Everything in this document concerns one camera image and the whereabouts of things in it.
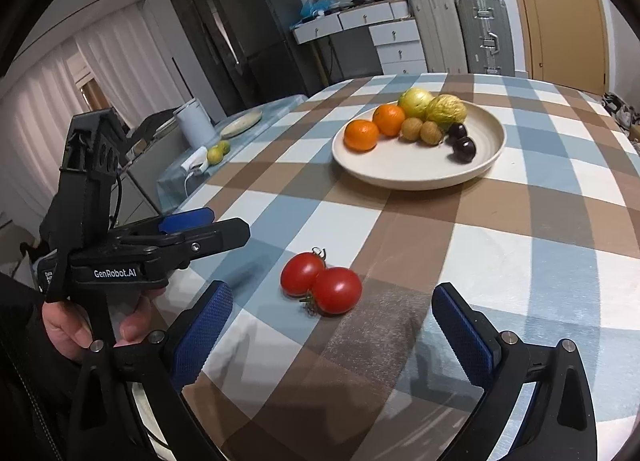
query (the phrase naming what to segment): metal pin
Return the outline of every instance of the metal pin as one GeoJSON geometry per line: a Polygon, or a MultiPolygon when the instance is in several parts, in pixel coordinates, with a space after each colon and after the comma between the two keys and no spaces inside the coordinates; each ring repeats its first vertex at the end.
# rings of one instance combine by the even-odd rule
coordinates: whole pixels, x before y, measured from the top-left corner
{"type": "Polygon", "coordinates": [[[94,340],[93,342],[91,342],[91,345],[89,346],[89,350],[92,353],[99,353],[100,351],[102,351],[103,347],[104,347],[104,342],[102,340],[94,340]]]}
{"type": "Polygon", "coordinates": [[[575,343],[569,340],[569,338],[565,338],[562,340],[562,348],[568,353],[572,353],[575,351],[575,343]]]}
{"type": "Polygon", "coordinates": [[[503,331],[500,333],[500,338],[502,338],[504,343],[509,344],[510,346],[514,345],[518,341],[518,335],[513,331],[503,331]]]}
{"type": "Polygon", "coordinates": [[[152,344],[159,344],[162,340],[164,340],[164,331],[156,330],[149,333],[149,342],[152,344]]]}

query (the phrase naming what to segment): white curtain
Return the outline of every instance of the white curtain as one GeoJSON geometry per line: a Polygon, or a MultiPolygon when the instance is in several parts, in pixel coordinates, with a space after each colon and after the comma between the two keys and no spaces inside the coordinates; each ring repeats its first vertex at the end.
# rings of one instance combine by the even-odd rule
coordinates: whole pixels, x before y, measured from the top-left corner
{"type": "Polygon", "coordinates": [[[102,92],[129,126],[184,103],[138,4],[91,24],[75,40],[102,92]]]}
{"type": "Polygon", "coordinates": [[[58,190],[71,117],[86,110],[60,46],[0,99],[1,208],[34,237],[58,190]]]}

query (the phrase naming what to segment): tablecloth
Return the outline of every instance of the tablecloth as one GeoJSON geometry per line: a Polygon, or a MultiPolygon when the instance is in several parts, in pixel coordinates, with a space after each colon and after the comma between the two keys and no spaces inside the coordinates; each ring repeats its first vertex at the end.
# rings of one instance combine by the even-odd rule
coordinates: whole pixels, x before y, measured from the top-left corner
{"type": "MultiPolygon", "coordinates": [[[[268,104],[260,105],[258,107],[248,108],[242,112],[238,112],[233,116],[226,118],[216,125],[216,130],[220,133],[229,123],[237,120],[241,116],[244,116],[251,110],[261,110],[262,118],[260,121],[252,126],[248,131],[233,137],[231,142],[231,151],[225,156],[225,158],[217,165],[207,168],[203,175],[192,176],[186,184],[187,192],[193,192],[213,174],[215,174],[220,167],[222,167],[227,161],[232,159],[238,152],[240,152],[247,143],[253,141],[255,137],[259,136],[265,130],[267,130],[273,123],[280,118],[289,114],[291,109],[300,105],[302,102],[308,100],[304,94],[296,94],[293,96],[287,96],[268,104]]],[[[181,154],[175,161],[162,173],[156,182],[156,188],[158,190],[158,197],[160,198],[160,209],[163,214],[173,212],[183,201],[187,199],[185,193],[184,180],[187,174],[180,168],[180,165],[193,154],[193,149],[181,154]]]]}
{"type": "MultiPolygon", "coordinates": [[[[213,279],[233,313],[185,397],[230,459],[434,460],[480,392],[429,311],[452,282],[498,330],[580,351],[609,460],[640,404],[640,158],[597,100],[487,75],[378,76],[316,94],[213,175],[183,209],[251,225],[244,248],[194,261],[159,301],[171,321],[213,279]],[[482,105],[508,141],[494,167],[425,192],[367,186],[332,162],[350,118],[410,86],[482,105]],[[326,248],[364,284],[342,317],[309,315],[279,277],[326,248]]],[[[524,416],[526,385],[496,446],[524,416]]]]}

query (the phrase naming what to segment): orange fruit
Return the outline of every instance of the orange fruit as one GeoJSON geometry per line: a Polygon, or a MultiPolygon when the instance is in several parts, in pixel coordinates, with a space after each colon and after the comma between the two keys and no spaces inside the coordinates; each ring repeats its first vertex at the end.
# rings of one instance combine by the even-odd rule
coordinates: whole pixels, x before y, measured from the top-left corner
{"type": "Polygon", "coordinates": [[[380,105],[373,113],[373,123],[385,136],[396,137],[400,134],[405,119],[404,110],[397,105],[380,105]]]}
{"type": "Polygon", "coordinates": [[[380,131],[373,121],[353,120],[344,130],[344,144],[351,150],[371,150],[378,143],[380,131]]]}

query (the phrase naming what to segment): red tomato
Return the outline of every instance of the red tomato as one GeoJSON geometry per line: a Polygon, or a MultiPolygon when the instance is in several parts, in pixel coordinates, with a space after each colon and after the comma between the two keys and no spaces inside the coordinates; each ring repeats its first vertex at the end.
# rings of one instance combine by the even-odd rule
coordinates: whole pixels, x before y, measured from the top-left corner
{"type": "Polygon", "coordinates": [[[323,257],[318,253],[299,253],[282,269],[280,285],[290,297],[302,297],[311,289],[318,273],[325,267],[323,257]]]}
{"type": "Polygon", "coordinates": [[[362,282],[346,267],[330,267],[318,273],[311,295],[323,313],[339,315],[352,309],[362,295],[362,282]]]}

